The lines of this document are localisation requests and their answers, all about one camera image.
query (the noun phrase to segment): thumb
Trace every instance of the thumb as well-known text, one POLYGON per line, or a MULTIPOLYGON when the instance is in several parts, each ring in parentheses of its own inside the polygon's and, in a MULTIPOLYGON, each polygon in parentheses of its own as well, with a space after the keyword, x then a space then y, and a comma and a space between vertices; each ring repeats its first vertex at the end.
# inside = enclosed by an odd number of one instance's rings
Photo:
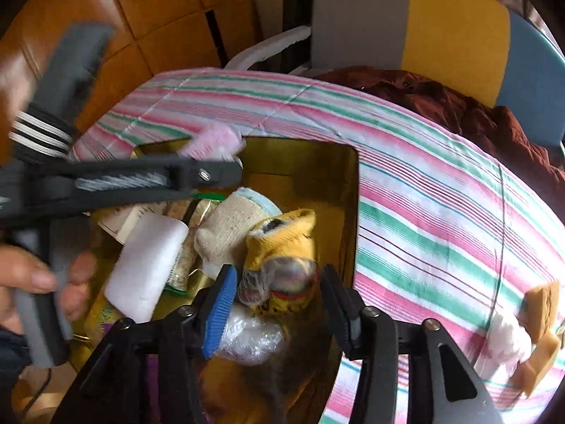
POLYGON ((0 246, 0 285, 30 293, 55 291, 57 279, 35 255, 10 245, 0 246))

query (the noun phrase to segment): chair backrest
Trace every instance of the chair backrest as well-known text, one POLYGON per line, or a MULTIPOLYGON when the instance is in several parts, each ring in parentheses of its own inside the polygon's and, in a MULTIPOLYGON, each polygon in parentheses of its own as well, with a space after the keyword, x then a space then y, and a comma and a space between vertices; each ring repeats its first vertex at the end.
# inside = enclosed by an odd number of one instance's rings
POLYGON ((313 0, 311 60, 425 75, 509 107, 548 148, 565 133, 563 56, 496 0, 313 0))

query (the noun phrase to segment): black cable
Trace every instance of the black cable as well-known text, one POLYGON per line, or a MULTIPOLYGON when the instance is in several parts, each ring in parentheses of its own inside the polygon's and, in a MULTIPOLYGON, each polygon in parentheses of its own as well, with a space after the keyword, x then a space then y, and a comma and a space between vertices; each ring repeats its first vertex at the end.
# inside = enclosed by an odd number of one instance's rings
POLYGON ((35 404, 35 402, 38 400, 38 398, 41 396, 41 394, 43 394, 45 392, 45 389, 47 388, 47 386, 49 385, 49 383, 51 382, 51 369, 49 368, 47 370, 47 378, 45 379, 45 381, 43 381, 43 384, 41 385, 41 387, 36 391, 35 394, 33 394, 32 398, 29 399, 29 402, 27 402, 25 408, 22 411, 22 415, 20 417, 20 419, 22 420, 22 422, 25 420, 25 417, 27 415, 27 413, 29 412, 29 410, 32 408, 32 406, 35 404))

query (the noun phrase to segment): table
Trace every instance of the table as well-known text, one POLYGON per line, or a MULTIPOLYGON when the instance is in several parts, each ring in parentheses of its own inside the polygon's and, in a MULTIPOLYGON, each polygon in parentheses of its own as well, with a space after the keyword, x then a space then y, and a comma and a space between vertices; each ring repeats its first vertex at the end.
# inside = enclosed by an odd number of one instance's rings
MULTIPOLYGON (((498 161, 417 114, 314 79, 213 68, 162 73, 106 113, 72 157, 126 158, 137 145, 197 134, 212 121, 243 135, 353 145, 360 161, 355 288, 395 319, 438 319, 472 365, 486 354, 493 311, 519 316, 524 293, 565 270, 564 226, 498 161)), ((558 320, 564 316, 561 304, 558 320)), ((505 422, 527 423, 564 375, 561 351, 529 399, 507 385, 504 368, 486 386, 505 422)), ((359 363, 343 359, 321 423, 348 421, 358 377, 359 363)), ((401 356, 397 422, 406 422, 407 405, 401 356)))

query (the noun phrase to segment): white chair armrest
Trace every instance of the white chair armrest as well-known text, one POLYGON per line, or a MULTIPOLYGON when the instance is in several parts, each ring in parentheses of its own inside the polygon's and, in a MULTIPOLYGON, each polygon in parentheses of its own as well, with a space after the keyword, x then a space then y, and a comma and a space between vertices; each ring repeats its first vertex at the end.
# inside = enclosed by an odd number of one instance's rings
POLYGON ((305 40, 311 34, 312 29, 307 25, 301 25, 300 27, 279 33, 241 51, 224 68, 227 70, 248 70, 253 64, 271 58, 289 46, 305 40))

